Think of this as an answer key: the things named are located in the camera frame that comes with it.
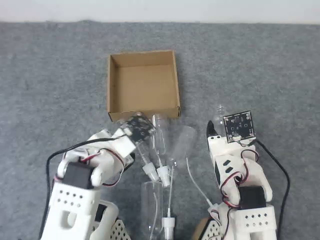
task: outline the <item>gray carpet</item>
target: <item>gray carpet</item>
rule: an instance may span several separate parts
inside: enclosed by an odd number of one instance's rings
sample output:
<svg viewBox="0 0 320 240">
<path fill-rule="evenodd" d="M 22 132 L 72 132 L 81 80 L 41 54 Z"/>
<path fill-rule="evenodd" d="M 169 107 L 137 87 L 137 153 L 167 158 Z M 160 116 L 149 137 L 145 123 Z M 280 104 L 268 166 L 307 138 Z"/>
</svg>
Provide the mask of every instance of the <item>gray carpet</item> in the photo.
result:
<svg viewBox="0 0 320 240">
<path fill-rule="evenodd" d="M 320 26 L 191 23 L 0 23 L 0 239 L 34 240 L 46 197 L 45 161 L 54 151 L 115 129 L 106 111 L 111 53 L 176 51 L 182 115 L 199 131 L 191 171 L 213 202 L 220 192 L 205 138 L 215 105 L 252 110 L 257 137 L 292 179 L 284 240 L 320 236 Z M 285 178 L 259 149 L 277 217 Z M 51 165 L 52 174 L 59 159 Z M 103 198 L 139 238 L 137 161 Z M 190 239 L 207 205 L 186 171 L 176 179 L 175 238 Z"/>
</svg>

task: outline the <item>plastic bottle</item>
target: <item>plastic bottle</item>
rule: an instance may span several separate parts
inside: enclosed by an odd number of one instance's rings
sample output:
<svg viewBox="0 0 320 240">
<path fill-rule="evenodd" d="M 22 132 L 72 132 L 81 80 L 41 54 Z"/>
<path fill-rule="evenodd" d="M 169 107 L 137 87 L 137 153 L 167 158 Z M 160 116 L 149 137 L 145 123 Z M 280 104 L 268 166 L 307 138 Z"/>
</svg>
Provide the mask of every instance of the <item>plastic bottle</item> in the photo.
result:
<svg viewBox="0 0 320 240">
<path fill-rule="evenodd" d="M 227 115 L 226 108 L 221 104 L 217 104 L 214 111 L 213 124 L 215 131 L 222 137 L 226 136 L 223 118 L 225 115 Z"/>
<path fill-rule="evenodd" d="M 156 240 L 162 230 L 163 185 L 148 181 L 141 185 L 141 232 L 146 240 Z"/>
<path fill-rule="evenodd" d="M 151 136 L 150 152 L 155 159 L 154 163 L 158 166 L 156 171 L 166 188 L 170 185 L 170 169 L 165 161 L 169 148 L 169 121 L 160 114 L 154 114 L 151 121 L 155 127 L 155 132 Z"/>
<path fill-rule="evenodd" d="M 151 148 L 161 157 L 168 152 L 169 121 L 161 114 L 154 114 L 151 121 L 155 127 L 155 133 L 151 137 Z"/>
<path fill-rule="evenodd" d="M 181 127 L 179 136 L 173 141 L 175 144 L 168 163 L 170 167 L 174 167 L 173 177 L 180 169 L 186 168 L 186 157 L 193 149 L 195 138 L 196 130 L 193 127 L 187 125 Z"/>
<path fill-rule="evenodd" d="M 144 143 L 139 144 L 137 147 L 139 155 L 141 156 L 142 160 L 142 169 L 145 174 L 151 179 L 151 181 L 156 182 L 159 180 L 159 176 L 157 174 L 157 170 L 155 165 L 150 161 L 148 148 L 145 146 Z"/>
</svg>

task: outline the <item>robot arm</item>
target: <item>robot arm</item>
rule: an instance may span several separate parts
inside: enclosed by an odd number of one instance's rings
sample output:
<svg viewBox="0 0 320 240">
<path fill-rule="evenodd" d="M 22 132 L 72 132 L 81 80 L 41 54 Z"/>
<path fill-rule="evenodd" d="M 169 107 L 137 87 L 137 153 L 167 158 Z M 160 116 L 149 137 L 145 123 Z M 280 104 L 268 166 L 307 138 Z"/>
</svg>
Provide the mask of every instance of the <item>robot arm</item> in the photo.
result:
<svg viewBox="0 0 320 240">
<path fill-rule="evenodd" d="M 141 113 L 132 116 L 113 136 L 106 130 L 97 141 L 66 152 L 58 166 L 41 240 L 108 240 L 118 207 L 102 201 L 102 186 L 114 186 L 133 163 L 130 153 L 154 131 Z M 105 181 L 119 175 L 112 184 Z"/>
<path fill-rule="evenodd" d="M 251 144 L 253 139 L 228 143 L 213 123 L 208 123 L 207 143 L 223 201 L 209 209 L 219 226 L 215 233 L 218 240 L 277 239 L 274 207 L 267 204 L 273 192 L 257 163 L 259 154 Z"/>
</svg>

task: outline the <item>black cable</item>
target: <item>black cable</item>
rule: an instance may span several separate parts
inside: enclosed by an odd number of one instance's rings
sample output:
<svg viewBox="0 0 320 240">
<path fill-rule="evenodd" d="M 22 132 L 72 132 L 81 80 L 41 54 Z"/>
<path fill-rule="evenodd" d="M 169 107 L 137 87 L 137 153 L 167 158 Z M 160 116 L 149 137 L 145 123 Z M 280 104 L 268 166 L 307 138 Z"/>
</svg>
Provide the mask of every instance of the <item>black cable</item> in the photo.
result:
<svg viewBox="0 0 320 240">
<path fill-rule="evenodd" d="M 291 184 L 290 177 L 289 177 L 289 174 L 286 171 L 286 169 L 280 164 L 280 162 L 272 155 L 272 153 L 267 149 L 267 147 L 261 141 L 256 139 L 253 142 L 257 142 L 265 150 L 265 152 L 279 166 L 279 168 L 282 170 L 282 172 L 284 173 L 284 175 L 286 177 L 287 185 L 286 185 L 286 190 L 285 190 L 285 193 L 284 193 L 284 196 L 283 196 L 283 199 L 282 199 L 280 216 L 279 216 L 279 223 L 278 223 L 278 231 L 276 233 L 277 239 L 280 240 L 281 227 L 282 227 L 282 222 L 283 222 L 283 218 L 284 218 L 285 205 L 286 205 L 287 197 L 288 197 L 288 194 L 289 194 L 289 191 L 290 191 L 290 184 Z"/>
<path fill-rule="evenodd" d="M 226 213 L 226 219 L 227 219 L 227 222 L 226 222 L 226 227 L 225 227 L 225 232 L 224 232 L 224 235 L 223 237 L 221 238 L 221 240 L 224 240 L 226 238 L 226 235 L 228 233 L 228 229 L 229 229 L 229 225 L 230 225 L 230 211 L 232 210 L 232 208 L 230 207 L 228 212 Z"/>
<path fill-rule="evenodd" d="M 49 201 L 50 201 L 50 194 L 51 194 L 51 186 L 50 186 L 50 161 L 51 159 L 53 159 L 55 156 L 59 155 L 59 154 L 63 154 L 66 153 L 68 151 L 71 151 L 73 149 L 79 148 L 81 146 L 84 145 L 88 145 L 88 144 L 93 144 L 93 143 L 98 143 L 98 142 L 108 142 L 108 141 L 113 141 L 116 139 L 119 139 L 121 137 L 123 137 L 124 135 L 118 136 L 118 137 L 114 137 L 114 138 L 98 138 L 98 139 L 92 139 L 92 140 L 88 140 L 88 141 L 83 141 L 80 142 L 76 145 L 70 146 L 68 148 L 56 151 L 54 153 L 52 153 L 48 159 L 46 160 L 46 165 L 45 165 L 45 174 L 46 174 L 46 201 L 45 201 L 45 207 L 44 207 L 44 211 L 43 211 L 43 216 L 42 216 L 42 221 L 41 221 L 41 227 L 40 227 L 40 231 L 39 231 L 39 240 L 42 237 L 42 234 L 44 232 L 44 228 L 45 228 L 45 223 L 46 223 L 46 218 L 47 218 L 47 214 L 48 214 L 48 209 L 49 209 Z"/>
</svg>

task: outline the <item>brown cardboard box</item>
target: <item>brown cardboard box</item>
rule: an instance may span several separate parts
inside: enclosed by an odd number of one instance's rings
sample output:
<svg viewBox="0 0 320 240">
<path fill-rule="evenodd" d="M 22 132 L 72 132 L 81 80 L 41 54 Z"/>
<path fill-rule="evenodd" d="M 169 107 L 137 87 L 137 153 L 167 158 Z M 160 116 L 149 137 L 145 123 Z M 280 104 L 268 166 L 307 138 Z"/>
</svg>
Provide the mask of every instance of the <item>brown cardboard box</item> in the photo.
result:
<svg viewBox="0 0 320 240">
<path fill-rule="evenodd" d="M 107 111 L 113 122 L 138 111 L 148 117 L 180 115 L 174 51 L 111 54 L 108 69 Z"/>
</svg>

